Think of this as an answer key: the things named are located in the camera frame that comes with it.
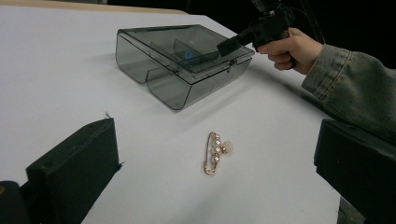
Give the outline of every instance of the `denim sleeve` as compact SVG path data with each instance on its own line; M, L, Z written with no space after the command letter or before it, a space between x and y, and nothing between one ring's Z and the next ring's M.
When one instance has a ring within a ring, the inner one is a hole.
M303 88L323 107L396 146L396 70L370 55L325 45Z

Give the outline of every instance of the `human arm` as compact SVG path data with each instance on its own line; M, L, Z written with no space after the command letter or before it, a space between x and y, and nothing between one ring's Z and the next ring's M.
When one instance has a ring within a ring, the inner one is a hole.
M306 35L295 38L297 34L259 52L268 54L277 69L286 70L288 51L297 61L294 69L306 75L303 88L327 111L396 145L396 70L370 55L321 45Z

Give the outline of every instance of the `jewelry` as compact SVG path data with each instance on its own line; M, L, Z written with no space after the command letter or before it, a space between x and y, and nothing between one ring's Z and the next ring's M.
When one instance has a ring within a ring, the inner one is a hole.
M208 151L212 153L211 166L212 169L208 168ZM205 159L205 173L208 175L213 175L216 172L216 167L220 161L220 155L229 153L233 150L233 143L230 141L226 141L221 143L220 136L214 132L211 132L207 137L206 144L206 159Z

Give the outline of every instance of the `gray translucent container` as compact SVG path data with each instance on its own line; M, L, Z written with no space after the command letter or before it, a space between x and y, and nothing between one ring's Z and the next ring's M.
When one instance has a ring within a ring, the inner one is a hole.
M221 57L227 38L202 25L119 29L120 69L175 110L183 109L239 78L254 51L246 47Z

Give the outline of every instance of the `black handheld device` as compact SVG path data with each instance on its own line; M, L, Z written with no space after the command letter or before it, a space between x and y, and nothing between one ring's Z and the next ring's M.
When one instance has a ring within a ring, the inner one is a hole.
M291 8L285 7L281 0L252 0L252 3L262 16L238 35L219 43L217 47L221 56L226 56L248 43L253 43L257 51L261 45L286 37L285 31L294 22Z

